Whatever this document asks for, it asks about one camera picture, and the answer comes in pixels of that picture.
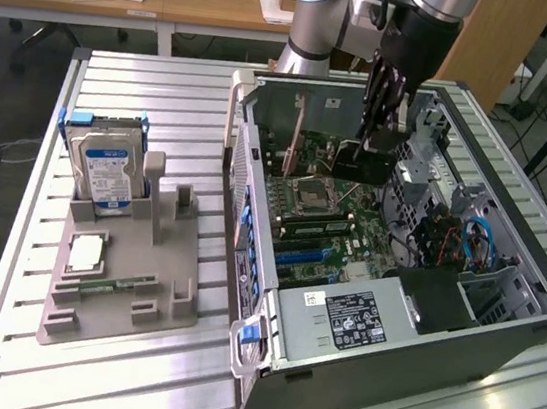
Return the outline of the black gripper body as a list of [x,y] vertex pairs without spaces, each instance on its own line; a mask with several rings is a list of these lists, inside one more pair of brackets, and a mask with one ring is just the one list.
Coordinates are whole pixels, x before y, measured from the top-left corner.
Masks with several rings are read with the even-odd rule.
[[416,6],[397,6],[376,50],[373,73],[392,68],[407,89],[417,90],[440,69],[462,25],[462,19],[447,22]]

